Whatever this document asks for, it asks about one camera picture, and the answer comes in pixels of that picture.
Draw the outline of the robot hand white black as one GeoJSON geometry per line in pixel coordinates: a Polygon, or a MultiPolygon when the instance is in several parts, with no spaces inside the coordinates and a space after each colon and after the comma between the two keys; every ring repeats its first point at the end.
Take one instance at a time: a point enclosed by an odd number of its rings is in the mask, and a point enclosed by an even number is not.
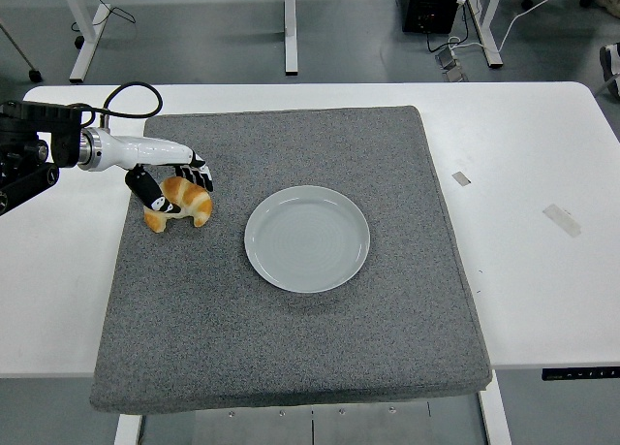
{"type": "Polygon", "coordinates": [[[97,129],[90,135],[91,158],[81,167],[102,172],[117,166],[126,173],[125,182],[150,210],[178,213],[181,207],[168,200],[145,166],[172,166],[175,172],[208,192],[213,191],[212,175],[205,161],[190,147],[152,138],[114,137],[97,129]]]}

